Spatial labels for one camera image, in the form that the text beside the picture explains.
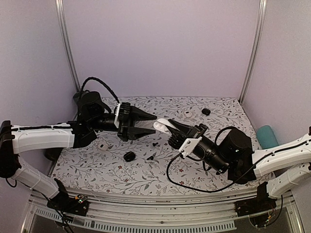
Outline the cream earbud charging case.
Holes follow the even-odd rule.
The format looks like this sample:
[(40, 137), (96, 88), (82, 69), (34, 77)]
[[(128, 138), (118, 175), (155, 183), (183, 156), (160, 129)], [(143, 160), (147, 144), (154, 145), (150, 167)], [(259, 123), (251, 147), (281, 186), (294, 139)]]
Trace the cream earbud charging case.
[(192, 117), (192, 112), (190, 112), (190, 111), (185, 111), (185, 112), (184, 112), (184, 116), (185, 116), (186, 118), (191, 118), (191, 117)]

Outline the white oval earbud case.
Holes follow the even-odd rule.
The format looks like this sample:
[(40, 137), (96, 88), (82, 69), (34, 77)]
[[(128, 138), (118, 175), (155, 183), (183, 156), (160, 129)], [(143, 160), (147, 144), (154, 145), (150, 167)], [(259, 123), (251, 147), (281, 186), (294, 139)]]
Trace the white oval earbud case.
[(159, 118), (153, 123), (153, 128), (162, 133), (170, 134), (171, 132), (169, 131), (168, 127), (174, 128), (174, 125), (172, 125), (165, 118)]

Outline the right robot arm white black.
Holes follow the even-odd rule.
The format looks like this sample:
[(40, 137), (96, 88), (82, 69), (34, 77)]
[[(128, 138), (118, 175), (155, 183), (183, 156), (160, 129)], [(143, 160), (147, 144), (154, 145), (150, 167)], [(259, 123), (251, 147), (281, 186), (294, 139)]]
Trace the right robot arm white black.
[(179, 151), (181, 158), (194, 154), (195, 161), (203, 161), (219, 173), (227, 173), (232, 184), (246, 184), (250, 181), (286, 168), (279, 177), (269, 180), (252, 199), (251, 207), (261, 212), (292, 187), (311, 176), (311, 135), (270, 149), (254, 150), (250, 137), (236, 127), (226, 128), (228, 134), (220, 144), (204, 136), (204, 124), (189, 126), (172, 119), (160, 120), (160, 131), (170, 134), (169, 145)]

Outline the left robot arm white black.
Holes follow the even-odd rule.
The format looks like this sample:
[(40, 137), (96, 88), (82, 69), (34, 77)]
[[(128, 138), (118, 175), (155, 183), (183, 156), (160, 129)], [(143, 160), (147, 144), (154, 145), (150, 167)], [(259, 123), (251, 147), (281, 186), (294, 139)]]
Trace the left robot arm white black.
[(13, 126), (9, 120), (0, 127), (0, 176), (23, 183), (53, 200), (62, 211), (72, 207), (72, 200), (63, 184), (39, 172), (18, 156), (22, 152), (54, 149), (84, 148), (96, 138), (98, 131), (116, 132), (124, 142), (137, 140), (155, 130), (137, 128), (138, 121), (156, 120), (128, 102), (119, 103), (116, 111), (102, 101), (99, 92), (81, 91), (73, 96), (78, 108), (75, 121), (45, 126)]

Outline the black closed earbud case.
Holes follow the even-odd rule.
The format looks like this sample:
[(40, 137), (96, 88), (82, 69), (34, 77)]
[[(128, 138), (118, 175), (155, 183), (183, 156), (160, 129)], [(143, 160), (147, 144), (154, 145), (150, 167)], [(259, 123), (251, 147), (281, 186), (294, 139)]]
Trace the black closed earbud case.
[(207, 108), (202, 109), (202, 114), (209, 116), (210, 113), (211, 113), (211, 111), (209, 109), (207, 109)]

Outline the black open earbud case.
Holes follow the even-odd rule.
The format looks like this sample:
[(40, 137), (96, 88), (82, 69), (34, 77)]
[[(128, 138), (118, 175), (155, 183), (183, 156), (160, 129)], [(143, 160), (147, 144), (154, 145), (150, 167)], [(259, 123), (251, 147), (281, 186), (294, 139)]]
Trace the black open earbud case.
[(133, 160), (135, 160), (136, 158), (136, 154), (132, 151), (127, 152), (124, 156), (123, 156), (124, 160), (126, 162), (131, 162)]

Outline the white earbud case small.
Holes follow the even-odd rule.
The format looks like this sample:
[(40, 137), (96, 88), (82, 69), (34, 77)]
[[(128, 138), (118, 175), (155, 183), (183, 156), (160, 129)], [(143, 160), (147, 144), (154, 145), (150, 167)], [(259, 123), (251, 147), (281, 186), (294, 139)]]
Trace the white earbud case small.
[(107, 144), (99, 144), (98, 149), (100, 151), (107, 151), (108, 150), (108, 145)]

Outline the grey mug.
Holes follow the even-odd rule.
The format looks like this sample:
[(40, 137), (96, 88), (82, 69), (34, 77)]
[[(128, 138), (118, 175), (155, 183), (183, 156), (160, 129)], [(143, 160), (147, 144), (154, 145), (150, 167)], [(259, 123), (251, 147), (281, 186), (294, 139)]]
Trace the grey mug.
[(74, 100), (75, 103), (77, 103), (77, 102), (81, 99), (83, 93), (84, 93), (84, 91), (78, 91), (78, 92), (76, 92), (76, 93), (73, 95), (72, 98), (73, 98), (73, 100)]

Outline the teal cup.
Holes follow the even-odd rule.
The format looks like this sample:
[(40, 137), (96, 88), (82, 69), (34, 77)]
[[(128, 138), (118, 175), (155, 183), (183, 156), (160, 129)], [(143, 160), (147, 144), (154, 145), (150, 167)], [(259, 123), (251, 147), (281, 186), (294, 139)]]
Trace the teal cup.
[(262, 149), (270, 149), (279, 145), (271, 126), (264, 125), (257, 129), (256, 136)]

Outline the aluminium front rail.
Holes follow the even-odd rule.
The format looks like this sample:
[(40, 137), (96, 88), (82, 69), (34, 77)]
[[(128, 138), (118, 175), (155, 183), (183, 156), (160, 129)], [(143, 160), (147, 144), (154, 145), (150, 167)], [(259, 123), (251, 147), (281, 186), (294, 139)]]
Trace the aluminium front rail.
[[(283, 194), (281, 216), (270, 227), (251, 225), (255, 217), (267, 212), (238, 216), (234, 203), (255, 197), (254, 188), (217, 194), (184, 196), (141, 196), (108, 194), (67, 188), (70, 196), (88, 196), (86, 216), (73, 218), (74, 233), (306, 233), (294, 197)], [(32, 192), (27, 203), (21, 233), (66, 233), (61, 217), (48, 208), (47, 201)]]

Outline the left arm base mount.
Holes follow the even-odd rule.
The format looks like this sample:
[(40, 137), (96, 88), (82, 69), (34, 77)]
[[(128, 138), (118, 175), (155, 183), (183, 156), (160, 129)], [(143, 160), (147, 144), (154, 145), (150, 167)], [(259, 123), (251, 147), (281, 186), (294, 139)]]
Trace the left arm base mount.
[(48, 200), (47, 207), (69, 214), (86, 216), (89, 208), (88, 196), (79, 194), (70, 197), (62, 182), (54, 179), (58, 185), (59, 193), (52, 199)]

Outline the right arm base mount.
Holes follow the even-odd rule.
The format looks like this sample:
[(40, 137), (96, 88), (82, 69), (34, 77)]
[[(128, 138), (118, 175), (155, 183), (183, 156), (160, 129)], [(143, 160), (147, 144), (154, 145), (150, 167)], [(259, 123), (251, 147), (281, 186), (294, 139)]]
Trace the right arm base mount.
[[(257, 195), (254, 198), (240, 200), (234, 203), (235, 212), (238, 216), (248, 216), (269, 210), (272, 210), (272, 213), (274, 213), (276, 199), (269, 197), (267, 184), (268, 182), (263, 182), (257, 187)], [(264, 216), (252, 217), (251, 223), (257, 228), (263, 228), (269, 225), (271, 218), (272, 215), (266, 213)]]

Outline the left aluminium frame post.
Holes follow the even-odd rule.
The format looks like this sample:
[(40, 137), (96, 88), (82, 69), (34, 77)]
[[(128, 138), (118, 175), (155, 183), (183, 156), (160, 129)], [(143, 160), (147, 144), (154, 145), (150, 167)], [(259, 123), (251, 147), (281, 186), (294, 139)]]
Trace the left aluminium frame post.
[(80, 82), (78, 79), (75, 63), (74, 63), (74, 58), (70, 46), (70, 40), (69, 40), (69, 33), (67, 29), (67, 24), (66, 24), (66, 17), (65, 17), (65, 11), (64, 11), (64, 5), (62, 0), (55, 0), (55, 6), (56, 6), (56, 13), (57, 13), (57, 18), (58, 18), (58, 23), (60, 27), (60, 33), (65, 49), (65, 54), (66, 58), (68, 61), (69, 65), (69, 70), (70, 74), (73, 80), (74, 87), (76, 91), (80, 91)]

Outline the aluminium frame post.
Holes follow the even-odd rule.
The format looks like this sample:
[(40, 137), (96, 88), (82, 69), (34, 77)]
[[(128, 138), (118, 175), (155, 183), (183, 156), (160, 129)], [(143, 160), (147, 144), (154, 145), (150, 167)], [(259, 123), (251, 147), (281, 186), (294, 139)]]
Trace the aluminium frame post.
[(246, 69), (246, 75), (245, 75), (245, 78), (242, 84), (242, 89), (241, 89), (239, 99), (238, 99), (241, 106), (243, 106), (245, 102), (247, 91), (248, 91), (251, 78), (252, 78), (252, 74), (253, 74), (253, 70), (255, 67), (256, 58), (257, 58), (259, 45), (261, 41), (261, 35), (262, 35), (263, 26), (265, 22), (266, 8), (267, 8), (267, 0), (260, 0), (258, 17), (257, 17), (257, 22), (256, 22), (256, 27), (255, 27), (254, 40), (253, 40), (253, 44), (251, 48), (249, 62), (248, 62), (247, 69)]
[(55, 0), (55, 6), (56, 6), (56, 13), (57, 13), (57, 18), (58, 18), (58, 23), (60, 27), (60, 33), (65, 49), (65, 54), (66, 58), (68, 61), (69, 65), (69, 70), (70, 74), (73, 80), (74, 87), (76, 91), (80, 91), (80, 82), (78, 79), (75, 63), (74, 63), (74, 58), (70, 46), (70, 40), (69, 40), (69, 33), (67, 29), (67, 24), (66, 24), (66, 17), (65, 17), (65, 11), (64, 11), (64, 5), (62, 0)]

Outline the right aluminium frame post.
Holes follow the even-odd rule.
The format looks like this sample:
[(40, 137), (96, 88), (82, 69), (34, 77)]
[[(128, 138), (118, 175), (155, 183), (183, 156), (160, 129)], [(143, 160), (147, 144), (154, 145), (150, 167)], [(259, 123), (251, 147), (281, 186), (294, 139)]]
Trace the right aluminium frame post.
[(261, 35), (262, 35), (263, 26), (265, 22), (266, 8), (267, 8), (267, 0), (260, 0), (258, 17), (257, 17), (257, 22), (256, 22), (256, 27), (255, 27), (254, 40), (253, 40), (253, 44), (251, 48), (249, 62), (248, 62), (247, 69), (246, 69), (246, 75), (245, 75), (245, 78), (242, 84), (242, 89), (241, 89), (239, 99), (238, 99), (241, 106), (243, 106), (245, 102), (247, 91), (248, 91), (251, 78), (252, 78), (252, 74), (253, 74), (253, 70), (255, 67), (256, 58), (257, 58), (259, 45), (261, 41)]

